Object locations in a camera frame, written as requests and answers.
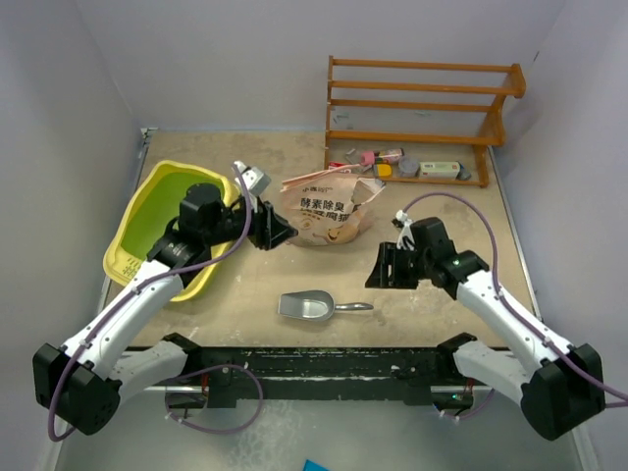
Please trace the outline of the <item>pink cat litter bag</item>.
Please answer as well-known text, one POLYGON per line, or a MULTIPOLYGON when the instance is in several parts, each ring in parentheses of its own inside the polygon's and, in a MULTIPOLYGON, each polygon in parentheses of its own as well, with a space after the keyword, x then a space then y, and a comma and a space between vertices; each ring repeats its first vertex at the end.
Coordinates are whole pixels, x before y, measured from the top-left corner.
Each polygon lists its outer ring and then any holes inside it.
POLYGON ((281 214, 297 230, 296 246, 346 244, 371 225, 371 207, 384 184, 352 166, 283 181, 281 214))

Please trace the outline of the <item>silver metal scoop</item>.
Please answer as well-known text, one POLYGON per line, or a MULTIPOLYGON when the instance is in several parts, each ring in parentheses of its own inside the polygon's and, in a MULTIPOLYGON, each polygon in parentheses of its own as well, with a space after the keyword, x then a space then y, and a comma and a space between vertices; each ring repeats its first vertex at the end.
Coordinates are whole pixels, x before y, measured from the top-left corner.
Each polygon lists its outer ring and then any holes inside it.
POLYGON ((372 311, 374 306, 365 302, 336 303, 324 290, 304 290, 284 293, 280 296, 278 313, 284 317, 325 322, 336 312, 372 311))

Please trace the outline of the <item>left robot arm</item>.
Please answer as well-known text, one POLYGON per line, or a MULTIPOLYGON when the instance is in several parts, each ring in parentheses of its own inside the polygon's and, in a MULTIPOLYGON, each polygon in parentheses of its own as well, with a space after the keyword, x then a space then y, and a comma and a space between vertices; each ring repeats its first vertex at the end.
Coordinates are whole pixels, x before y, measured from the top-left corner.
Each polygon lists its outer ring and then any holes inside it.
POLYGON ((192 185, 135 279, 72 338, 59 347, 46 343, 33 355, 35 397, 48 410, 50 440, 65 439, 55 431, 57 418, 72 431, 93 435, 143 389, 164 381, 190 385, 210 372, 202 365, 200 346, 179 334, 163 337, 137 357, 123 354, 158 311, 217 263, 214 246, 230 242, 238 248, 250 240, 271 250, 296 234, 257 195, 245 191, 226 205, 215 185, 192 185))

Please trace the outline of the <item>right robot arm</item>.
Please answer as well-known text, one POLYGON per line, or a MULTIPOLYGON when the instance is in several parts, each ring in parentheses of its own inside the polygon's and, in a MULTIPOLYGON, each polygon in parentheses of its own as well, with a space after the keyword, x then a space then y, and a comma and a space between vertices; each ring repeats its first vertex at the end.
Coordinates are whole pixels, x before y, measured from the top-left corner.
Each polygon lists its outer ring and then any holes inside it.
POLYGON ((529 425, 553 441, 606 408, 602 359, 588 344, 548 328, 496 281, 475 252, 456 250, 442 220, 417 222, 398 212, 395 242, 379 246, 366 288, 416 289, 429 281, 480 317, 508 347, 496 351, 469 334, 440 344, 438 376, 478 380, 516 403, 529 425))

